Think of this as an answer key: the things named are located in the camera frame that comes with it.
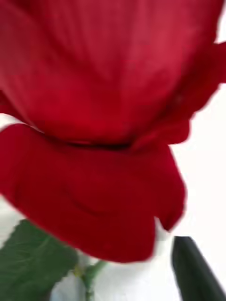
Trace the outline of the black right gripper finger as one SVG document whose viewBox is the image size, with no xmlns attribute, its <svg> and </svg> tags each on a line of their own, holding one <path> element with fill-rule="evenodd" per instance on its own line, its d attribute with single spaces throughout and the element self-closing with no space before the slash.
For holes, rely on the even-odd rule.
<svg viewBox="0 0 226 301">
<path fill-rule="evenodd" d="M 226 293 L 191 237 L 175 236 L 171 265 L 183 301 L 224 301 Z"/>
</svg>

